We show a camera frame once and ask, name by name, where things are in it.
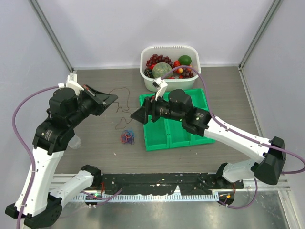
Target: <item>robotic arm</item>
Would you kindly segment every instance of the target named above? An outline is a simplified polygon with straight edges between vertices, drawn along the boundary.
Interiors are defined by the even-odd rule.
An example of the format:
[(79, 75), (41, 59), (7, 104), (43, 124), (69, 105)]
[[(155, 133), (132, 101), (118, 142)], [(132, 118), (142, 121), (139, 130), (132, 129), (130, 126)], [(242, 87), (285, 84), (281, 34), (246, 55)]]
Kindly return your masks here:
[(37, 127), (33, 140), (36, 171), (30, 167), (22, 193), (16, 203), (7, 206), (7, 215), (15, 219), (18, 217), (33, 172), (33, 188), (22, 214), (24, 224), (30, 228), (51, 226), (69, 200), (82, 190), (101, 183), (101, 171), (96, 167), (84, 166), (74, 178), (49, 193), (55, 169), (75, 135), (74, 128), (90, 114), (101, 115), (117, 98), (87, 85), (80, 86), (69, 78), (66, 85), (59, 85), (49, 100), (48, 117)]
[[(262, 144), (284, 149), (284, 141), (281, 138), (274, 137), (269, 140), (252, 135), (227, 124), (217, 116), (215, 121), (208, 111), (195, 107), (191, 97), (181, 89), (171, 91), (169, 101), (165, 101), (163, 94), (167, 83), (158, 78), (153, 85), (158, 90), (156, 95), (146, 97), (141, 108), (131, 115), (132, 119), (143, 124), (148, 122), (149, 115), (152, 116), (152, 122), (156, 122), (160, 117), (176, 120), (181, 122), (182, 127), (191, 134), (218, 140), (246, 154), (250, 158), (249, 160), (235, 164), (224, 163), (219, 167), (217, 171), (219, 185), (249, 178), (257, 178), (270, 185), (277, 184), (286, 161), (286, 154)], [(227, 129), (220, 126), (217, 121), (225, 124)], [(245, 137), (236, 135), (229, 129), (241, 133)], [(260, 144), (255, 144), (249, 139), (255, 139)]]

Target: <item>metal corner post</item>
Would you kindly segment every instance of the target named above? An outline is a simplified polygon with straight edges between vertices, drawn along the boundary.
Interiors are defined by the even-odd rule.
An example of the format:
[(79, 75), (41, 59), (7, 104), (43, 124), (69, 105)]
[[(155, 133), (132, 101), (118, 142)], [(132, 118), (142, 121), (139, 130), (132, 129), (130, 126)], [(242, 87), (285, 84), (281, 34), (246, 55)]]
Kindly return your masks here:
[(71, 66), (68, 57), (66, 53), (64, 52), (63, 48), (61, 47), (61, 44), (59, 43), (52, 27), (50, 26), (47, 18), (45, 17), (39, 3), (37, 0), (28, 0), (31, 6), (33, 7), (35, 13), (37, 14), (37, 17), (41, 21), (42, 26), (44, 27), (46, 33), (48, 34), (49, 38), (51, 39), (52, 43), (54, 44), (56, 50), (58, 51), (59, 55), (61, 56), (62, 60), (66, 64), (68, 70), (70, 72), (73, 72), (73, 67)]
[(261, 23), (258, 31), (256, 32), (256, 35), (254, 36), (253, 40), (250, 43), (250, 46), (247, 50), (247, 52), (245, 53), (242, 62), (240, 63), (239, 67), (242, 70), (247, 62), (247, 60), (249, 59), (251, 53), (253, 52), (255, 46), (257, 45), (257, 43), (259, 42), (259, 40), (261, 39), (264, 31), (266, 30), (266, 28), (268, 27), (268, 25), (270, 24), (272, 18), (274, 17), (274, 15), (276, 14), (277, 10), (279, 9), (281, 3), (283, 2), (283, 0), (274, 0), (265, 16), (265, 18), (263, 19), (263, 22)]

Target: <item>gray floor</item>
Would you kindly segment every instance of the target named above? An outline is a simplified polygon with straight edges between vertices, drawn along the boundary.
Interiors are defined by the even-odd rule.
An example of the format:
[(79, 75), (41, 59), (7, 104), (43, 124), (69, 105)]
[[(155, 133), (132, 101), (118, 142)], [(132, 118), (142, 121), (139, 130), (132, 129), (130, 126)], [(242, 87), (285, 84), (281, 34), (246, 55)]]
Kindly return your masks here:
[[(228, 123), (257, 135), (257, 129), (237, 67), (202, 68), (210, 92), (214, 113)], [(92, 86), (105, 93), (127, 87), (130, 90), (128, 106), (133, 112), (139, 107), (139, 96), (147, 94), (139, 69), (78, 71), (78, 83)], [(194, 88), (202, 87), (197, 79)], [(118, 102), (127, 109), (126, 89), (114, 90)], [(129, 114), (119, 111), (113, 104), (100, 117), (89, 116), (76, 128), (82, 139), (78, 150), (68, 149), (61, 159), (56, 173), (77, 173), (83, 165), (97, 166), (104, 173), (144, 172), (214, 172), (223, 162), (239, 162), (248, 159), (242, 153), (220, 142), (210, 145), (182, 147), (168, 150), (145, 150), (143, 125), (131, 121), (118, 127), (132, 127), (135, 145), (120, 142), (122, 130), (116, 130), (121, 118), (130, 121)]]
[[(254, 192), (239, 192), (235, 206), (247, 204)], [(277, 191), (258, 193), (244, 210), (228, 209), (216, 202), (109, 203), (82, 208), (69, 203), (52, 229), (288, 229)]]

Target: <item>green plastic bin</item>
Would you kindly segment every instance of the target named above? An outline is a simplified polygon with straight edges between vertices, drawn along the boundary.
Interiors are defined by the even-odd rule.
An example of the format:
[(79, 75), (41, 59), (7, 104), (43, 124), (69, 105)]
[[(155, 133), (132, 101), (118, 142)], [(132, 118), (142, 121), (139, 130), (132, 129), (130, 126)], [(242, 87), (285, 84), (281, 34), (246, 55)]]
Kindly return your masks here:
[[(185, 90), (191, 98), (194, 106), (208, 110), (207, 103), (202, 88)], [(168, 94), (164, 94), (164, 100), (168, 101)], [(143, 104), (145, 97), (151, 97), (155, 94), (143, 94), (140, 96), (140, 104)], [(181, 126), (181, 122), (174, 120), (160, 118), (157, 122), (149, 122), (143, 125), (144, 128), (144, 140), (147, 151), (157, 149), (168, 149), (182, 146), (194, 146), (214, 143), (215, 140), (200, 137), (198, 135), (192, 135), (184, 130)]]

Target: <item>purple cable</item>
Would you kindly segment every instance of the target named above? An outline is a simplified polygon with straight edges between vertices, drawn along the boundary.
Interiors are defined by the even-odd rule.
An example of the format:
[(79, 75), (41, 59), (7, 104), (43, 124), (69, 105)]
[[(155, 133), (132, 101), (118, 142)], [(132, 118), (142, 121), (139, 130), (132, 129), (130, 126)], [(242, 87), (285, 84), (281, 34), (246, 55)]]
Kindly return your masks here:
[[(206, 98), (207, 105), (208, 105), (208, 108), (209, 108), (209, 113), (210, 113), (212, 119), (213, 119), (218, 125), (220, 125), (220, 126), (223, 127), (224, 129), (227, 129), (227, 126), (224, 125), (223, 123), (219, 122), (219, 121), (216, 119), (215, 115), (213, 114), (212, 109), (211, 109), (211, 103), (210, 103), (210, 98), (209, 98), (209, 93), (208, 93), (208, 90), (207, 90), (207, 86), (206, 86), (206, 84), (205, 84), (205, 82), (204, 82), (203, 77), (199, 74), (199, 72), (198, 72), (196, 69), (194, 69), (194, 68), (191, 67), (191, 66), (187, 66), (187, 65), (181, 65), (181, 66), (178, 66), (178, 67), (174, 67), (174, 68), (171, 69), (168, 73), (166, 73), (166, 74), (164, 75), (164, 77), (162, 77), (162, 79), (165, 79), (171, 72), (177, 70), (178, 68), (190, 68), (190, 69), (192, 69), (192, 70), (200, 77), (200, 79), (201, 79), (201, 81), (202, 81), (202, 83), (203, 83), (204, 92), (205, 92), (205, 98)], [(243, 138), (245, 138), (245, 139), (247, 139), (247, 140), (249, 140), (249, 141), (251, 141), (251, 142), (254, 142), (254, 143), (258, 144), (258, 145), (260, 144), (259, 141), (255, 140), (255, 139), (252, 139), (252, 138), (250, 138), (250, 137), (248, 137), (248, 136), (245, 136), (245, 135), (243, 135), (243, 134), (241, 134), (241, 133), (239, 133), (239, 132), (237, 132), (237, 131), (235, 131), (235, 130), (233, 130), (233, 129), (231, 129), (231, 128), (229, 128), (229, 131), (231, 131), (232, 133), (234, 133), (234, 134), (236, 134), (236, 135), (238, 135), (238, 136), (240, 136), (240, 137), (243, 137)], [(301, 156), (299, 156), (299, 155), (297, 155), (297, 154), (295, 154), (295, 153), (293, 153), (293, 152), (290, 152), (289, 150), (281, 149), (281, 148), (276, 147), (276, 146), (271, 146), (271, 145), (268, 145), (268, 144), (266, 144), (266, 143), (262, 143), (262, 146), (265, 146), (265, 147), (268, 147), (268, 148), (271, 148), (271, 149), (275, 149), (275, 150), (278, 150), (278, 151), (282, 151), (282, 152), (284, 152), (284, 153), (286, 153), (286, 154), (289, 154), (289, 155), (291, 155), (291, 156), (296, 157), (297, 159), (299, 159), (300, 161), (303, 162), (304, 167), (303, 167), (302, 169), (299, 169), (299, 170), (296, 170), (296, 171), (284, 171), (284, 172), (282, 172), (282, 174), (296, 174), (296, 173), (302, 173), (302, 172), (305, 171), (305, 159), (303, 159)]]
[(255, 193), (254, 193), (254, 197), (253, 197), (253, 199), (251, 200), (251, 202), (248, 203), (247, 205), (242, 206), (242, 207), (235, 207), (235, 206), (231, 206), (231, 205), (228, 205), (228, 206), (227, 206), (227, 205), (226, 205), (227, 199), (225, 199), (224, 202), (221, 202), (221, 201), (219, 200), (219, 203), (221, 203), (221, 204), (224, 205), (224, 206), (227, 206), (228, 208), (232, 208), (232, 209), (244, 209), (244, 208), (247, 208), (247, 207), (251, 206), (251, 205), (254, 203), (254, 201), (255, 201), (255, 199), (256, 199), (256, 197), (257, 197), (257, 192), (258, 192), (258, 185), (257, 185), (256, 179), (254, 179), (254, 182), (255, 182)]
[[(35, 92), (34, 94), (31, 94), (30, 96), (28, 96), (27, 98), (25, 98), (16, 108), (14, 114), (13, 114), (13, 117), (12, 117), (12, 120), (11, 120), (11, 123), (13, 125), (13, 130), (15, 132), (15, 135), (17, 136), (18, 140), (21, 142), (22, 146), (25, 148), (25, 150), (28, 152), (28, 155), (30, 156), (30, 162), (31, 162), (31, 165), (32, 165), (32, 171), (36, 171), (36, 164), (35, 164), (35, 159), (34, 159), (34, 156), (33, 156), (33, 153), (31, 152), (31, 150), (29, 149), (29, 147), (27, 146), (27, 144), (25, 144), (24, 140), (22, 139), (22, 137), (20, 136), (17, 128), (16, 128), (16, 115), (18, 113), (18, 111), (20, 110), (20, 108), (22, 107), (23, 104), (25, 104), (29, 99), (31, 99), (32, 97), (42, 93), (42, 92), (46, 92), (48, 90), (52, 90), (52, 89), (56, 89), (58, 88), (58, 86), (54, 86), (54, 87), (49, 87), (49, 88), (46, 88), (46, 89), (42, 89), (38, 92)], [(32, 172), (31, 174), (31, 177), (30, 177), (30, 182), (29, 182), (29, 185), (28, 185), (28, 188), (24, 194), (24, 197), (23, 197), (23, 200), (22, 200), (22, 206), (20, 208), (20, 211), (19, 211), (19, 214), (18, 214), (18, 218), (17, 218), (17, 226), (16, 228), (19, 229), (20, 228), (20, 224), (21, 224), (21, 217), (22, 217), (22, 213), (23, 213), (23, 210), (24, 210), (24, 205), (27, 201), (27, 198), (29, 196), (29, 193), (30, 193), (30, 190), (32, 188), (32, 185), (33, 185), (33, 182), (34, 182), (34, 178), (35, 178), (35, 172)]]
[[(121, 192), (122, 192), (122, 189), (120, 189), (120, 190), (117, 191), (113, 196), (108, 197), (108, 198), (95, 197), (95, 196), (93, 196), (93, 195), (91, 195), (91, 194), (89, 194), (89, 193), (87, 193), (87, 192), (81, 192), (81, 193), (84, 193), (84, 194), (86, 194), (86, 195), (88, 195), (88, 196), (93, 196), (93, 198), (95, 198), (95, 199), (107, 199), (106, 201), (104, 201), (104, 202), (102, 202), (102, 203), (96, 205), (96, 206), (101, 206), (101, 205), (104, 205), (104, 204), (106, 204), (107, 202), (109, 202), (112, 198), (116, 197), (116, 196), (117, 196), (118, 194), (120, 194)], [(83, 208), (86, 208), (86, 207), (87, 207), (87, 206), (83, 206), (83, 207), (77, 209), (76, 211), (72, 212), (71, 214), (69, 214), (69, 215), (67, 215), (67, 216), (59, 217), (59, 218), (60, 218), (60, 219), (68, 218), (68, 217), (70, 217), (71, 215), (74, 215), (75, 213), (79, 212), (80, 210), (82, 210)]]

